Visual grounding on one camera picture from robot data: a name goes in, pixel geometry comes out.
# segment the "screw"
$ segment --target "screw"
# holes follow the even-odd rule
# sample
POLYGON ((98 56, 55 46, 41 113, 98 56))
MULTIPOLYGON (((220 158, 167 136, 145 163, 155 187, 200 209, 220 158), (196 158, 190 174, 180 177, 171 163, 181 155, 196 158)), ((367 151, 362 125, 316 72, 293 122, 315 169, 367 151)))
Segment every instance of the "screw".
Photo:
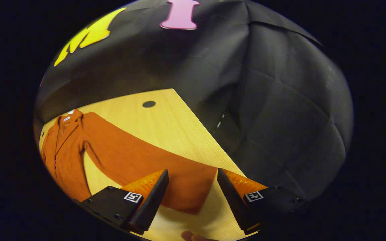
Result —
POLYGON ((122 220, 123 219, 123 217, 121 215, 117 215, 117 214, 114 215, 114 218, 117 218, 118 220, 122 220))

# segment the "orange shirt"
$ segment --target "orange shirt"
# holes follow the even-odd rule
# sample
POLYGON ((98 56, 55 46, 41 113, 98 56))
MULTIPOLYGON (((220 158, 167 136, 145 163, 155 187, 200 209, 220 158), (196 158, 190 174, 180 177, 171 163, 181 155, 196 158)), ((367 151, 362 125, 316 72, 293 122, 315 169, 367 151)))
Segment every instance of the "orange shirt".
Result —
POLYGON ((189 214, 200 211, 217 171, 145 142, 96 113, 76 109, 58 117, 43 141, 41 155, 56 183, 78 201, 91 196, 84 151, 103 174, 121 186, 167 169, 169 185, 162 205, 189 214))

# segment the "wooden table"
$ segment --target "wooden table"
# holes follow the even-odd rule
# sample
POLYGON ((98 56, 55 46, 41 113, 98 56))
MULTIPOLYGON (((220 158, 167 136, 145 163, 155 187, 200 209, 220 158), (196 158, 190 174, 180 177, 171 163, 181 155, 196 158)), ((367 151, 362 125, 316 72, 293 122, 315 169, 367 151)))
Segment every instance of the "wooden table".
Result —
MULTIPOLYGON (((152 145, 245 176, 173 89, 122 96, 78 109, 82 113, 94 112, 152 145), (151 108, 142 107, 147 101, 154 101, 156 105, 151 108)), ((42 131, 47 133, 55 120, 47 122, 42 131)), ((44 137, 40 137, 40 150, 43 140, 44 137)), ((84 155, 84 169, 92 195, 107 186, 121 187, 101 173, 87 154, 84 155)), ((184 230, 219 241, 235 241, 246 237, 216 177, 198 215, 160 206, 149 231, 143 237, 153 241, 177 241, 182 240, 181 232, 184 230)))

